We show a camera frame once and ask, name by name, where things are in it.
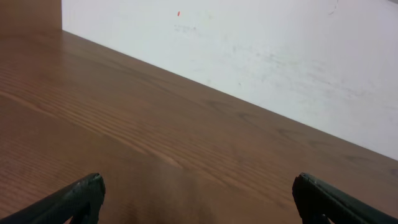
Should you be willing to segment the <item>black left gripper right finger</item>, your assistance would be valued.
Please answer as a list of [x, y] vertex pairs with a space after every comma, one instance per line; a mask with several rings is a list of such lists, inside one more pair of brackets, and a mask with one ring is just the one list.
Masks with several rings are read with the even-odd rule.
[[396, 218], [308, 173], [295, 178], [292, 195], [303, 224], [397, 224]]

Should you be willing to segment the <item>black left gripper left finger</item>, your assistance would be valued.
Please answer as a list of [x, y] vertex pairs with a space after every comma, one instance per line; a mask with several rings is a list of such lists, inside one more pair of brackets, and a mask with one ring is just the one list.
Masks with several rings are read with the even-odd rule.
[[1, 223], [97, 224], [106, 188], [99, 173], [89, 174], [32, 205], [13, 213]]

